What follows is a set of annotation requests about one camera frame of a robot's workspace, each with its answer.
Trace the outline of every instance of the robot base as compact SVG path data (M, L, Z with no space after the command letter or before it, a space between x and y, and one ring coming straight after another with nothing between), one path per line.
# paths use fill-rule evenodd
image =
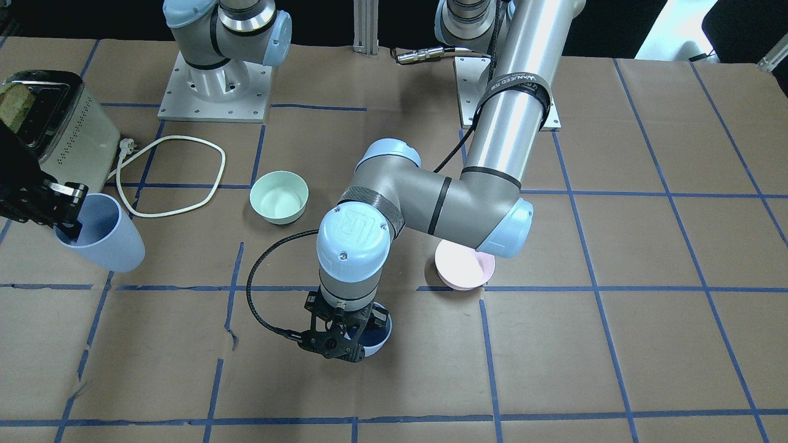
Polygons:
M162 106L158 110L158 118L172 121L262 123L268 109L273 68L249 61L244 64L249 71L249 84L244 94L228 102L207 102L190 90L188 65L178 53Z
M463 129L468 129L473 123L476 105L481 94L487 87L487 67L490 60L486 57L455 57L454 73L457 80L457 99L459 101L460 123ZM542 131L557 131L561 129L561 119L555 102L551 103Z

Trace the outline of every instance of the black strap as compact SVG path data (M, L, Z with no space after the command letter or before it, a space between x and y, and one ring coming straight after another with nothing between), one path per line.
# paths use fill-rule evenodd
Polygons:
M533 73L510 73L492 79L492 81L487 84L485 93L481 95L479 104L476 105L474 121L479 118L479 115L481 115L481 108L488 100L496 94L509 90L525 92L539 100L544 108L539 130L544 128L547 122L547 116L550 113L552 93L550 92L550 84L548 84L547 80Z
M446 194L448 193L448 187L452 184L452 179L450 177L444 178L443 186L440 188L440 194L438 195L438 200L435 202L435 210L433 211L433 218L429 221L429 228L427 229L427 233L429 235L435 234L435 227L438 225L438 218L440 218L440 212L443 210L443 203L446 200Z

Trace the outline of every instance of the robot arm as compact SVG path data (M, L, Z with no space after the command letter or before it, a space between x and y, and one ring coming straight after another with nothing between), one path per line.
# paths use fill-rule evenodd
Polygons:
M76 220L87 195L87 186L59 184L39 167L38 159L11 129L0 121L0 216L16 222L33 220L58 227L76 239L82 225Z
M494 38L496 0L444 0L436 34L486 51ZM355 168L339 204L318 232L320 289L307 298L312 327L299 346L326 358L358 362L363 347L344 333L385 328L388 313L374 313L377 284L391 242L407 225L478 251L511 258L524 245L533 207L521 199L530 148L545 124L551 88L572 19L584 0L519 3L474 116L476 135L459 179L421 168L404 142L373 143ZM325 333L315 318L330 319Z

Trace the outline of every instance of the cable connector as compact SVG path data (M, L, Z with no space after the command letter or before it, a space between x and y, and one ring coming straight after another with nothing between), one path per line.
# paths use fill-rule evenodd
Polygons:
M121 149L121 156L128 157L137 149L137 142L134 139L123 139L118 146Z

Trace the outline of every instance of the blue tape grid line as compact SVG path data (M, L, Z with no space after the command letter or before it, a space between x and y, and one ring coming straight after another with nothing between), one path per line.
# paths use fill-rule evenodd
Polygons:
M243 241L238 246L238 255L236 256L235 265L232 267L232 280L230 281L229 296L227 297L227 319L225 320L225 330L232 336L232 350L235 351L238 345L238 336L230 329L230 321L232 320L232 307L235 304L236 290L238 290L238 273L241 267L241 259L243 258Z
M558 155L558 160L561 165L561 173L563 174L564 183L567 185L567 190L571 191L572 185L569 181L569 173L567 171L567 164L563 160L563 154L561 152L561 144L558 141L558 135L556 132L552 133L552 141L553 144L556 145L556 154ZM569 195L569 202L572 206L572 213L574 214L574 223L578 228L578 235L580 236L580 245L583 249L583 255L585 257L585 264L589 270L589 277L591 278L591 285L594 293L594 297L597 300L597 309L599 310L599 316L602 321L602 327L604 328L604 336L608 343L608 350L610 352L610 357L613 363L613 369L615 371L615 377L619 383L619 391L621 392L621 399L624 404L624 412L626 414L626 421L629 423L630 426L630 433L632 434L632 442L638 443L640 440L637 436L637 427L635 426L635 419L634 415L632 414L632 407L630 406L630 399L629 396L626 394L626 386L624 385L624 376L621 371L621 366L619 365L619 357L615 353L615 345L613 344L613 336L610 332L610 326L608 325L608 316L605 314L604 311L604 303L602 303L602 295L600 294L599 287L597 285L597 276L593 270L593 264L591 263L591 254L589 253L588 244L585 241L585 234L583 233L582 223L580 222L580 213L578 212L578 204L574 199L574 195Z
M492 421L495 423L497 443L504 443L504 431L500 424L500 407L498 405L498 385L495 381L495 365L493 364L493 346L490 342L489 322L487 308L484 300L479 300L481 314L481 331L485 338L485 354L487 355L487 374L490 381L490 396L492 397Z
M164 132L164 125L166 121L162 120L158 124L158 131L156 131L156 140L162 138L162 133ZM153 157L156 155L156 148L158 146L154 146L150 150L150 154L148 155L147 161L145 162L145 169L143 170L143 175L139 179L139 184L137 185L137 192L134 195L136 201L132 204L134 209L137 208L137 203L139 203L139 195L142 193L143 188L145 187L145 182L147 180L147 175L151 171L151 165L153 164Z
M465 136L465 133L463 132L463 127L460 126L459 127L459 139L462 140L464 136ZM463 165L465 165L465 161L468 159L468 150L465 148L465 143L463 143L463 146L460 148L460 152L463 154Z
M760 415L787 416L788 409L759 409ZM632 415L636 419L667 419L676 417L746 417L752 416L750 409L700 409L685 411L636 411ZM609 420L625 419L624 412L575 412L565 414L502 414L501 422L534 422L561 420ZM356 417L276 417L276 418L225 418L225 419L170 419L158 421L136 420L98 420L69 419L65 427L87 426L243 426L243 425L347 425L367 423L467 423L492 422L491 415L424 415L424 416L381 416L370 419ZM0 420L0 427L56 427L61 420Z
M208 407L208 418L205 424L205 432L203 434L203 443L210 441L211 427L214 425L214 413L216 412L216 400L219 397L219 382L221 381L221 368L224 366L225 361L219 359L216 362L216 375L214 375L214 387L210 391L210 406Z
M93 289L93 285L47 285L47 284L19 284L19 283L6 283L0 284L0 288L14 288L14 289L60 289L66 291L89 291Z
M110 282L112 281L112 277L114 276L114 272L110 271L106 277L106 283L104 284L104 289L102 290L101 298L98 300L98 306L96 307L96 312L93 316L93 322L91 323L90 332L87 335L87 347L82 351L82 356L80 357L80 365L76 369L76 375L79 380L82 380L82 374L85 370L85 365L87 365L87 358L89 356L89 351L91 346L93 345L93 340L95 339L96 330L99 327L99 319L101 317L101 313L104 310L104 302L106 301L106 295L110 290ZM65 432L65 428L69 421L69 416L71 415L71 409L74 405L74 400L80 394L80 390L78 389L74 394L72 394L69 399L65 402L65 408L63 408L63 416L58 422L58 432L55 434L54 443L60 443L63 439L63 433Z
M732 194L713 192L643 192L643 191L564 191L560 189L522 189L521 194L543 195L623 195L627 197L695 197L702 199L788 199L788 194Z
M207 183L140 183L135 181L121 183L125 187L143 188L196 188L211 189L212 184ZM106 186L115 187L115 183L108 182ZM219 189L249 189L251 184L220 184ZM536 195L605 195L605 196L625 196L625 197L684 197L698 199L788 199L788 194L721 194L721 193L702 193L702 192L639 192L639 191L562 191L559 189L523 189L521 194Z
M260 169L260 157L262 156L262 144L264 143L265 138L266 138L266 126L261 125L260 137L258 138L257 141L257 152L255 153L255 165L252 166L251 179L249 180L249 189L251 189L252 185L254 185L255 181L257 180L257 172Z
M127 102L102 102L102 106L115 106L115 107L143 107L143 108L158 108L161 103L127 103ZM302 105L298 103L274 103L269 105L271 108L300 108L305 110L339 110L339 111L356 111L366 112L367 108L353 107L353 106L317 106L317 105Z
M101 106L115 106L121 108L158 108L161 103L112 103L102 102Z
M741 162L742 166L744 166L744 171L747 172L747 177L749 177L750 182L753 183L753 187L755 188L755 192L760 197L760 201L764 204L764 207L766 207L766 212L769 213L769 217L771 217L771 222L775 224L775 227L777 228L777 232L780 234L780 238L782 238L782 242L786 244L786 246L788 246L788 239L786 239L785 233L780 228L780 224L777 222L777 218L775 217L775 214L771 211L771 208L769 207L769 202L766 201L764 194L760 191L760 186L758 186L758 183L755 181L755 176L753 175L753 172L749 170L749 166L747 166L747 162L744 159L744 155L742 155L742 151L739 150L739 147L736 144L736 140L734 140L733 135L730 133L730 130L728 129L728 125L725 124L722 114L719 113L719 110L717 109L717 105L714 103L714 100L712 99L712 95L708 93L708 89L706 89L706 84L703 82L703 79L701 79L700 73L698 73L697 69L695 68L695 65L693 65L692 63L689 64L689 67L692 68L692 72L695 74L695 78L697 78L698 83L701 84L701 87L703 88L703 92L704 94L706 94L706 98L708 99L708 103L712 106L712 109L714 110L714 114L717 115L717 119L719 119L719 123L723 126L723 129L725 129L725 134L728 136L730 145L734 148L734 151L736 152L736 156L738 157L739 162Z
M270 105L272 108L300 108L305 110L340 110L340 111L357 111L366 112L366 108L358 108L353 106L315 106L315 105L302 105L298 103L277 103Z
M656 153L655 153L655 151L653 149L653 146L651 144L651 140L649 139L649 134L646 132L645 126L643 125L643 121L642 121L642 119L640 117L640 113L638 113L638 111L637 111L637 107L635 106L634 100L632 99L632 94L630 93L629 87L626 84L626 80L624 79L624 75L621 72L621 67L619 66L618 60L613 59L613 64L615 66L615 71L618 73L619 79L621 80L621 85L624 87L624 92L626 92L626 98L630 102L630 107L632 108L632 112L633 112L633 114L635 116L635 120L637 120L637 125L640 127L641 134L643 135L643 140L645 141L646 147L649 149L649 153L651 155L651 158L654 161L654 166L656 167L656 172L660 176L660 181L662 182L662 185L665 188L665 192L670 194L670 189L667 186L667 180L665 179L665 176L663 174L662 168L660 167L660 163L659 163L659 161L656 158ZM753 181L753 184L756 186L756 190L758 190L757 184L755 184L754 181ZM766 430L764 429L764 424L763 424L763 422L760 419L760 415L758 414L758 411L756 409L755 402L753 400L753 396L752 396L751 392L749 391L749 387L747 386L747 381L744 379L744 374L742 373L742 369L740 368L740 366L738 364L738 361L736 359L736 355L734 354L733 347L731 346L730 341L728 340L727 333L725 332L725 328L723 327L722 319L720 318L719 312L717 311L717 307L716 307L716 305L714 303L714 298L712 297L712 293L708 289L708 286L706 284L706 278L703 275L703 270L701 269L700 262L697 259L697 255L695 254L695 250L693 249L693 246L692 246L692 244L690 242L690 238L687 235L686 229L684 227L684 223L682 222L682 218L681 218L681 215L678 212L678 208L676 207L676 203L674 201L674 198L671 195L669 195L667 197L667 199L668 199L668 201L671 204L671 209L673 210L673 215L676 218L676 222L678 223L678 227L681 229L682 236L684 237L684 242L686 243L687 249L689 250L689 255L692 257L693 265L695 265L695 270L697 271L697 275L701 279L701 284L703 285L703 287L705 289L706 299L708 300L709 307L712 309L712 313L714 315L714 319L715 319L715 321L717 323L717 327L719 329L719 334L722 337L723 342L725 344L725 348L728 351L728 355L730 356L730 361L731 361L731 363L733 363L734 369L736 370L736 375L738 376L739 382L742 385L742 389L744 390L744 394L745 394L745 397L747 398L747 403L749 404L750 410L752 411L753 416L755 417L755 422L758 425L758 430L760 431L760 436L763 438L764 443L769 443L769 437L766 435Z
M359 418L353 417L350 428L350 443L359 443Z
M59 285L59 284L19 284L0 283L0 288L14 289L62 289L72 291L85 291L93 289L93 285ZM225 292L229 290L243 291L245 285L235 286L177 286L177 285L118 285L116 291L197 291L197 292ZM753 288L737 286L484 286L486 292L751 292L751 293L788 293L788 288ZM315 286L252 286L255 292L308 292L317 291ZM454 289L448 286L419 286L417 292L450 292Z
M87 56L87 60L85 61L85 66L82 68L80 77L85 78L85 74L87 73L87 68L90 67L91 61L93 61L93 56L96 54L96 50L99 48L99 43L101 43L101 39L98 39L95 41L95 43L93 43L93 49L91 49L90 55Z
M8 230L11 228L11 219L6 220L6 223L2 227L2 231L0 231L0 244L2 241L6 239L6 234L8 234Z

